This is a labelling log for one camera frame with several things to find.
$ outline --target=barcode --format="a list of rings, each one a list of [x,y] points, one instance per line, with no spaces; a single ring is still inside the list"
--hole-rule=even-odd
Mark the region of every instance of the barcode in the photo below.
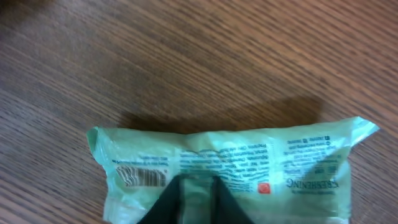
[[[159,170],[141,169],[130,166],[119,166],[116,168],[120,178],[126,187],[146,186],[165,187],[166,176]]]

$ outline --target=table surface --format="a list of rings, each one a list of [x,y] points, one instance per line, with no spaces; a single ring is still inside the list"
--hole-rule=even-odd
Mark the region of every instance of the table surface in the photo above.
[[[398,223],[394,0],[10,0],[0,223],[102,223],[100,125],[194,133],[362,116],[352,223]]]

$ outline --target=green plastic wrapper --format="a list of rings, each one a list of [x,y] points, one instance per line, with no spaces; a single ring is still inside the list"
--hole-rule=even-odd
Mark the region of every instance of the green plastic wrapper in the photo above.
[[[106,172],[104,220],[137,223],[175,175],[183,183],[182,223],[210,222],[211,176],[220,176],[254,223],[337,224],[351,215],[351,148],[378,130],[360,117],[291,128],[158,133],[87,132]]]

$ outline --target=plastic package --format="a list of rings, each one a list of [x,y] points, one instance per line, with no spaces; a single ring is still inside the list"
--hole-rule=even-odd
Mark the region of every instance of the plastic package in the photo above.
[[[93,128],[88,143],[107,175],[104,220],[136,223],[170,180],[184,180],[184,223],[209,223],[218,175],[254,223],[349,223],[348,154],[378,127],[360,117],[291,128],[157,133]]]

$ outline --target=wood grain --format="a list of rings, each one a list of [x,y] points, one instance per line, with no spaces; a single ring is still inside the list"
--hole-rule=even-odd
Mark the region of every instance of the wood grain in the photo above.
[[[92,126],[194,133],[362,116],[352,223],[398,223],[394,0],[0,2],[0,223],[101,223]]]

